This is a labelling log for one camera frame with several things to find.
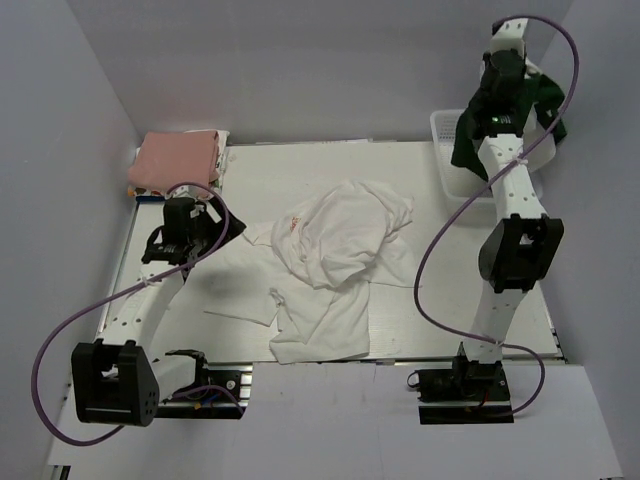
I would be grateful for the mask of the green and white t shirt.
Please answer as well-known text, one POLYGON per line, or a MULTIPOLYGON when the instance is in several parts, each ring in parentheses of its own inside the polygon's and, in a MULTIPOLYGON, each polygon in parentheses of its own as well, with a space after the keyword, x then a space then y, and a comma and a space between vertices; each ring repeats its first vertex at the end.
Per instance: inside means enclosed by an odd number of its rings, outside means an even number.
POLYGON ((524 91, 517 100, 514 112, 490 115, 482 108, 480 86, 474 93, 456 126, 451 160, 455 167, 465 168, 486 181, 489 175, 478 156, 480 144, 485 138, 514 134, 528 148, 542 137, 549 126, 554 129, 547 137, 553 137, 555 146, 566 138, 566 127, 558 118, 559 108, 565 100, 564 92, 546 74, 525 66, 524 91))

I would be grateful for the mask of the white t shirt with print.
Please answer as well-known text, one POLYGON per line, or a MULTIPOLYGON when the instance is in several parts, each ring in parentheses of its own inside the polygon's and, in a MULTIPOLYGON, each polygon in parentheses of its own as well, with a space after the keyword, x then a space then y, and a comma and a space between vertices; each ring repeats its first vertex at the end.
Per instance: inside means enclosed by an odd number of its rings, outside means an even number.
POLYGON ((247 227, 244 236, 314 288, 356 279, 408 288, 416 260, 403 232, 413 209, 412 197, 386 183, 347 180, 273 222, 247 227))

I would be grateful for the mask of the plain white t shirt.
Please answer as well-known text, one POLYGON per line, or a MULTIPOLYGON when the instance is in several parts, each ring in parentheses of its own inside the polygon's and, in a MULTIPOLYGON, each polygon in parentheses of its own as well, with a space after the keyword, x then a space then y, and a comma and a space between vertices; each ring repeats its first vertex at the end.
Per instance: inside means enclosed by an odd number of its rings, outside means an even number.
POLYGON ((189 281, 204 294, 203 310, 266 327, 281 364, 365 356, 370 351, 370 284, 356 278, 315 288, 295 277, 265 245, 232 241, 200 262, 189 281))

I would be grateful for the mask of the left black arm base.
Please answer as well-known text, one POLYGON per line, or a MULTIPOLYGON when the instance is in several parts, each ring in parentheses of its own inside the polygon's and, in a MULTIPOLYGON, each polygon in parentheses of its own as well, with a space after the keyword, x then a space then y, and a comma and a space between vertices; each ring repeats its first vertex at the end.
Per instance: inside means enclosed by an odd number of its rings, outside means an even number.
POLYGON ((248 406, 251 366, 213 364, 200 351, 180 349, 151 367, 160 389, 157 418, 238 420, 248 406))

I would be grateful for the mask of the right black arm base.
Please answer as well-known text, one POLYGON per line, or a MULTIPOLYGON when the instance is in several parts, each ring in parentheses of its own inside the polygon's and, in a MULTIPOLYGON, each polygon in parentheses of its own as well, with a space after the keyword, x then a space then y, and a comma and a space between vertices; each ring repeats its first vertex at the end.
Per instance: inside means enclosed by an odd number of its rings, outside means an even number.
POLYGON ((458 355, 448 368, 426 368, 407 377, 418 393, 422 425, 510 424, 511 395, 501 362, 484 364, 458 355))

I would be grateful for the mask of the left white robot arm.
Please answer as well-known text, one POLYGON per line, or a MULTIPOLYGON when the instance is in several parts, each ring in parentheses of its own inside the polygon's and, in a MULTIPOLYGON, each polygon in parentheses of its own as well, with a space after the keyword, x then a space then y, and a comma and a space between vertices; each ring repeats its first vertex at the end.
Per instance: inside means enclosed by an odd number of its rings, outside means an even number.
POLYGON ((211 387, 206 356, 174 349, 152 356, 150 347, 169 306, 197 261, 239 236, 244 223, 219 197, 165 201, 163 222, 149 235, 139 290, 126 295, 111 323, 71 355, 76 414, 83 423, 147 426, 162 403, 184 393, 199 399, 211 387))

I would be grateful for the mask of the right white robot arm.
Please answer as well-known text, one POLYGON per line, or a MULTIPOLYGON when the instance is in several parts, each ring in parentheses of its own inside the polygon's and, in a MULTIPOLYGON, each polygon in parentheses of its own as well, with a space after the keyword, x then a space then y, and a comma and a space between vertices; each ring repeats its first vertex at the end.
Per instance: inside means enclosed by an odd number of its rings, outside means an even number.
POLYGON ((486 172, 497 216, 478 257, 484 281, 480 303, 459 349, 461 366, 451 374, 453 390, 466 399, 498 377, 516 310, 546 276, 564 233, 562 221, 541 205, 525 163, 529 115, 518 103, 528 77, 527 23, 513 18, 493 28, 480 85, 466 111, 465 132, 486 172))

